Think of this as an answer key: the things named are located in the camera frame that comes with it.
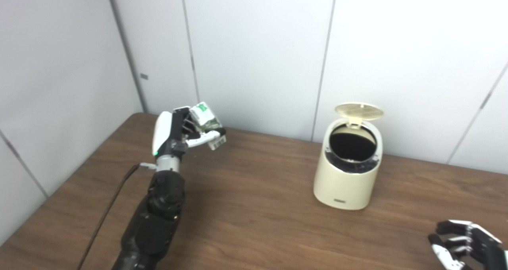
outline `robot finger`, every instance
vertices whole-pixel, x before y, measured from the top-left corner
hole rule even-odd
[[[455,247],[455,248],[450,249],[450,252],[452,254],[455,254],[455,256],[457,256],[458,258],[461,258],[461,257],[464,257],[464,256],[468,256],[470,254],[471,247],[469,247],[469,246],[459,246],[459,247]]]
[[[436,233],[466,235],[470,224],[472,224],[472,222],[466,220],[441,221],[437,223]]]
[[[471,238],[473,240],[473,243],[478,243],[482,245],[483,248],[485,248],[488,245],[497,246],[501,243],[499,239],[497,239],[496,236],[492,235],[490,232],[485,230],[485,228],[477,225],[472,224],[471,225]]]
[[[447,239],[444,244],[446,248],[451,249],[459,246],[468,246],[472,242],[472,239],[467,236],[455,236]]]
[[[457,256],[451,253],[445,247],[445,243],[441,240],[439,235],[430,234],[428,236],[430,245],[437,259],[441,262],[447,270],[468,270],[470,269],[464,262],[459,261]]]

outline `cream trash can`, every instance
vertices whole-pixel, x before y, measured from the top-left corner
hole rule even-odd
[[[360,210],[370,201],[383,156],[379,130],[367,120],[383,116],[378,107],[348,102],[335,108],[342,119],[328,126],[314,178],[314,195],[343,210]]]

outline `prosthetic hand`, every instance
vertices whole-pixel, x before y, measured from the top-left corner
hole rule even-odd
[[[472,270],[460,261],[470,256],[484,265],[485,270],[508,270],[508,251],[501,248],[501,241],[483,227],[464,220],[447,220],[437,224],[436,233],[455,234],[446,241],[439,235],[428,236],[432,250],[446,270]]]
[[[113,270],[154,270],[167,254],[185,202],[180,161],[189,147],[225,142],[225,129],[205,103],[163,112],[157,119],[152,144],[156,169],[147,195],[122,236]]]

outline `white robotic hand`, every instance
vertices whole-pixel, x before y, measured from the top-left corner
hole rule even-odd
[[[484,265],[485,270],[508,270],[508,252],[501,241],[483,227],[464,220],[447,220],[437,223],[437,234],[428,236],[432,250],[446,270],[472,270],[460,260],[470,256]],[[439,235],[455,234],[446,241]]]
[[[212,150],[225,143],[225,129],[206,103],[160,113],[152,142],[154,156],[161,155],[162,149],[185,152],[189,147],[204,143],[208,143]]]

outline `open lid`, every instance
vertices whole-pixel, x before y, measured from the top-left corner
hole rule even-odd
[[[335,107],[335,112],[348,118],[348,127],[360,129],[362,120],[376,120],[383,116],[383,111],[372,104],[362,102],[346,102]]]

